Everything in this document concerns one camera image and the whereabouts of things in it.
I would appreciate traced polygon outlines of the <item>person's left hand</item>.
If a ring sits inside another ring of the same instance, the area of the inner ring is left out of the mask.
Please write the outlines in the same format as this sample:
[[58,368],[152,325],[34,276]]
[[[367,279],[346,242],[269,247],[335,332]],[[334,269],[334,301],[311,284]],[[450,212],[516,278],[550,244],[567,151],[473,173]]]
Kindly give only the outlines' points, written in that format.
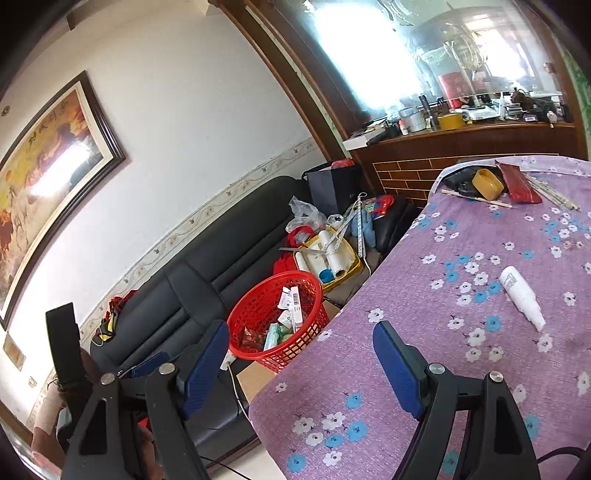
[[[58,443],[55,428],[58,415],[65,407],[58,388],[55,384],[48,387],[47,395],[43,400],[42,406],[37,414],[31,449],[35,461],[50,472],[62,473],[65,462],[65,453]],[[138,425],[142,440],[142,452],[147,467],[147,476],[149,479],[163,479],[165,472],[162,467],[156,463],[155,447],[153,445],[153,435],[141,424]]]

